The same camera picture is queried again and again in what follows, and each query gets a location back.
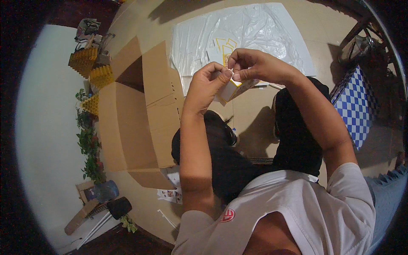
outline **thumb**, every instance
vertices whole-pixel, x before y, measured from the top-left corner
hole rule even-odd
[[[232,71],[227,69],[226,71],[220,73],[220,75],[218,75],[217,78],[212,81],[212,83],[215,87],[217,87],[217,89],[219,89],[227,84],[230,81],[231,77]]]
[[[242,80],[255,79],[256,69],[255,68],[242,69],[239,72],[235,73],[232,78],[234,81],[237,81],[237,82],[240,82]]]

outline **black shorts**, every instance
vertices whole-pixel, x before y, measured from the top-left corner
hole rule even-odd
[[[309,79],[330,100],[328,87],[317,79]],[[290,169],[316,177],[319,175],[322,149],[306,127],[286,88],[277,93],[275,107],[280,142],[272,165],[266,167],[253,165],[229,146],[231,129],[216,113],[207,111],[204,115],[213,168],[214,194],[224,204],[235,199],[250,181],[264,173]],[[179,164],[180,130],[173,137],[171,154]]]

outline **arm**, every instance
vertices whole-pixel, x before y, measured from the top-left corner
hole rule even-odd
[[[299,70],[267,53],[250,49],[236,49],[228,60],[228,67],[234,68],[235,80],[258,78],[288,88],[306,126],[323,149],[328,180],[341,164],[357,164],[342,118]]]
[[[211,75],[222,72],[216,79]],[[204,113],[232,73],[212,62],[197,71],[183,106],[180,127],[180,183],[184,211],[197,210],[214,216],[211,155]]]

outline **fingernail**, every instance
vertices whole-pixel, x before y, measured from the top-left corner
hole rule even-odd
[[[234,79],[234,81],[240,81],[241,80],[241,76],[239,75],[239,73],[235,73],[232,78]]]
[[[226,75],[228,78],[231,78],[231,76],[232,76],[232,71],[231,71],[231,70],[228,70],[228,71],[225,73],[225,75]]]

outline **green leaves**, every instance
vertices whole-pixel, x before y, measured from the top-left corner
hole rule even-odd
[[[131,231],[132,233],[136,232],[137,226],[133,222],[133,220],[129,217],[128,214],[122,216],[119,220],[122,223],[122,227],[127,228],[128,232],[131,232]]]
[[[87,93],[84,89],[80,89],[79,93],[75,94],[76,99],[80,102],[85,101],[87,98]],[[103,165],[100,166],[98,162],[99,149],[101,148],[101,143],[96,136],[95,128],[93,127],[93,120],[95,116],[88,111],[77,110],[77,126],[81,130],[76,136],[79,139],[77,143],[81,148],[81,153],[85,155],[85,167],[81,169],[84,173],[83,178],[89,177],[95,184],[99,184],[103,181]]]
[[[75,98],[78,99],[78,101],[83,102],[85,101],[83,97],[86,97],[86,91],[85,89],[80,89],[79,92],[75,94]]]

